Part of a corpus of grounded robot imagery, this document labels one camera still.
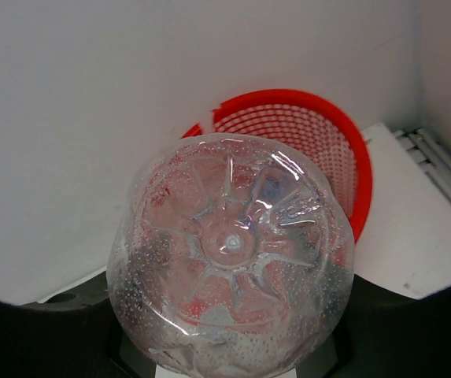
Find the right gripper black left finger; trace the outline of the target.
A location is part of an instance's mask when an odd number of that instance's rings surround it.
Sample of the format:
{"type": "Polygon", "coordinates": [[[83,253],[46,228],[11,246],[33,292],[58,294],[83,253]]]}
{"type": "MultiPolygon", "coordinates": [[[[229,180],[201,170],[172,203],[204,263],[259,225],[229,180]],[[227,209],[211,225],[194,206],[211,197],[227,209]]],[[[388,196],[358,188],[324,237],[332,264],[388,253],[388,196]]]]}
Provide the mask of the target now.
{"type": "Polygon", "coordinates": [[[0,377],[127,377],[105,274],[43,303],[0,301],[0,377]]]}

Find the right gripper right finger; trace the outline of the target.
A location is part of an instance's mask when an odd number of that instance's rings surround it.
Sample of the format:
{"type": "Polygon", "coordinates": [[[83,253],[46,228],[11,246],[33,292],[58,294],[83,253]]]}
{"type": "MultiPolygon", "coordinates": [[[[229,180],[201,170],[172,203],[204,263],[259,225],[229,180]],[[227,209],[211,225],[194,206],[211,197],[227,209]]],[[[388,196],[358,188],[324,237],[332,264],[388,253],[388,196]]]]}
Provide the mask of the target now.
{"type": "Polygon", "coordinates": [[[412,299],[356,277],[316,377],[451,377],[451,286],[412,299]]]}

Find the clear plastic bottle diagonal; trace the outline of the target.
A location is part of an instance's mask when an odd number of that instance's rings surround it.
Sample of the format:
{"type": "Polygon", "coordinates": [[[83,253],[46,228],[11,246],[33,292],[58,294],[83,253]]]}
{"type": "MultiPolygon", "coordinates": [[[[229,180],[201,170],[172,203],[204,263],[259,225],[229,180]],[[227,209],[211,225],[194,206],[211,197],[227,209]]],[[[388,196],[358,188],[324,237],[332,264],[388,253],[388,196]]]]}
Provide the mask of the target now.
{"type": "Polygon", "coordinates": [[[353,285],[352,228],[326,176],[273,139],[180,139],[137,173],[109,257],[109,300],[155,364],[274,377],[334,331],[353,285]]]}

